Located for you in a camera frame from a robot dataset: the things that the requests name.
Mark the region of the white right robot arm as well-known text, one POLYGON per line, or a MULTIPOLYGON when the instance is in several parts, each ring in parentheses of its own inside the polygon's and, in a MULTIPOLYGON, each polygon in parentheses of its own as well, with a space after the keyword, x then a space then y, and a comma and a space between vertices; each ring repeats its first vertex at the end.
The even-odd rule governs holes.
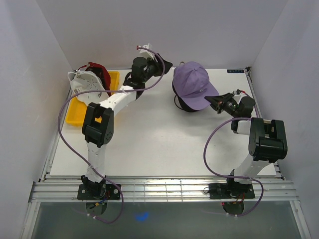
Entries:
POLYGON ((230 122, 234 133, 249 137, 247 157, 226 176, 226 183, 210 184, 209 191, 219 195, 226 193, 231 198, 251 193, 253 178, 266 166, 283 160, 287 155, 284 122, 252 117, 256 102, 242 90, 206 96, 205 99, 218 114, 226 112, 233 117, 230 122))

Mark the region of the purple LA baseball cap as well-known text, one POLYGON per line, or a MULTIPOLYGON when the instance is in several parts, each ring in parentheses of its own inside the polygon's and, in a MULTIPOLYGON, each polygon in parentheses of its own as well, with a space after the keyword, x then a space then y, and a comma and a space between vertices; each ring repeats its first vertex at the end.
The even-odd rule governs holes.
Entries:
POLYGON ((205 96, 219 96, 206 69, 194 61, 174 69, 172 84, 184 102, 197 111, 210 106, 205 96))

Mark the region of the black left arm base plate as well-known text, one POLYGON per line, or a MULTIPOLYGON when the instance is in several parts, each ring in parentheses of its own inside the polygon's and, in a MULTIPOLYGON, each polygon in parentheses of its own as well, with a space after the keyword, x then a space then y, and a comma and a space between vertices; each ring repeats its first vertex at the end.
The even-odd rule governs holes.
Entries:
POLYGON ((90 192, 83 184, 78 188, 78 200, 119 200, 120 190, 113 184, 104 184, 97 192, 90 192))

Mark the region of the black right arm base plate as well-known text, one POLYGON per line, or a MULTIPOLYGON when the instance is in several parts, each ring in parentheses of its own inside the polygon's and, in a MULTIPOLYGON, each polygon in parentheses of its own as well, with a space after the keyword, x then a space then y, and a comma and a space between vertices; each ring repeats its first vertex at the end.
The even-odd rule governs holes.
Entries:
POLYGON ((208 194, 210 199, 254 199, 255 193, 252 184, 238 184, 234 186, 227 183, 211 183, 203 189, 204 194, 208 194))

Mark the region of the white baseball cap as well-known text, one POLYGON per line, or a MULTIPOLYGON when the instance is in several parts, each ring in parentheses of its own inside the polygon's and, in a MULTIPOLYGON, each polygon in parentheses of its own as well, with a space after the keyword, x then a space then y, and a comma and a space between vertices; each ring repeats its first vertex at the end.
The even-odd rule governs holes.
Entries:
MULTIPOLYGON (((101 79, 91 71, 76 71, 68 72, 68 80, 70 87, 74 94, 85 91, 102 91, 105 90, 101 79)), ((77 100, 83 102, 85 105, 90 103, 99 103, 109 97, 108 93, 93 92, 78 95, 77 100)))

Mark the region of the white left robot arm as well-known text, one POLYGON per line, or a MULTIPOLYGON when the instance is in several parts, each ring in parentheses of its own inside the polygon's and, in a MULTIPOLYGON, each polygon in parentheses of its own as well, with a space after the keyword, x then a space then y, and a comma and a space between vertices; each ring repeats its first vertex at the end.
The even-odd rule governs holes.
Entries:
POLYGON ((98 104, 88 105, 82 126, 88 148, 88 168, 86 174, 81 176, 81 181, 93 198, 100 199, 106 193, 103 172, 106 147, 114 135, 116 114, 142 95, 151 77, 167 74, 172 66, 171 62, 162 59, 160 55, 154 59, 137 57, 118 93, 98 104))

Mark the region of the black NY baseball cap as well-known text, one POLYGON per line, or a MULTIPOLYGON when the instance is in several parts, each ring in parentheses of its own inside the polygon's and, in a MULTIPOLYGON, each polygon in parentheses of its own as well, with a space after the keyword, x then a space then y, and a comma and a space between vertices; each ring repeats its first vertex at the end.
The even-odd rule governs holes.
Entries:
POLYGON ((176 91, 176 89, 175 89, 175 87, 174 87, 173 84, 172 84, 172 89, 173 89, 174 94, 177 95, 176 102, 177 102, 177 104, 178 104, 179 106, 181 106, 181 107, 184 109, 183 111, 188 112, 188 113, 197 112, 197 110, 192 109, 190 106, 188 106, 188 105, 184 102, 184 100, 178 95, 178 93, 177 93, 177 91, 176 91))

